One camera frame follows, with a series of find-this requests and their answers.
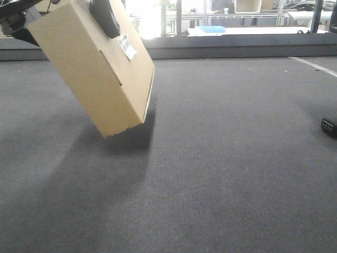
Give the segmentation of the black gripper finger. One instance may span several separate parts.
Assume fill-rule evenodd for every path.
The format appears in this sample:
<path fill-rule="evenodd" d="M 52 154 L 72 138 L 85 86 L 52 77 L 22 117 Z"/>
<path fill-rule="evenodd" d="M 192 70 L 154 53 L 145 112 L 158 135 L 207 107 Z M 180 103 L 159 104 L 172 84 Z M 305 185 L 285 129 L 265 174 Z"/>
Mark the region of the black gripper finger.
<path fill-rule="evenodd" d="M 114 15 L 110 1 L 90 1 L 89 12 L 94 17 L 106 36 L 111 39 L 120 36 L 120 25 Z"/>

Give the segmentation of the grey arm gripper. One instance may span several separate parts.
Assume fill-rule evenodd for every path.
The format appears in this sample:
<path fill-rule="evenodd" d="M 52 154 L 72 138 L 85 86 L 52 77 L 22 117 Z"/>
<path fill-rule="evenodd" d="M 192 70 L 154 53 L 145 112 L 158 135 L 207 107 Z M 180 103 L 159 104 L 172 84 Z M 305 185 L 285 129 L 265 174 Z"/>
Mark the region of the grey arm gripper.
<path fill-rule="evenodd" d="M 5 35 L 10 35 L 21 40 L 39 46 L 27 25 L 41 18 L 40 12 L 34 5 L 2 5 L 1 28 Z"/>

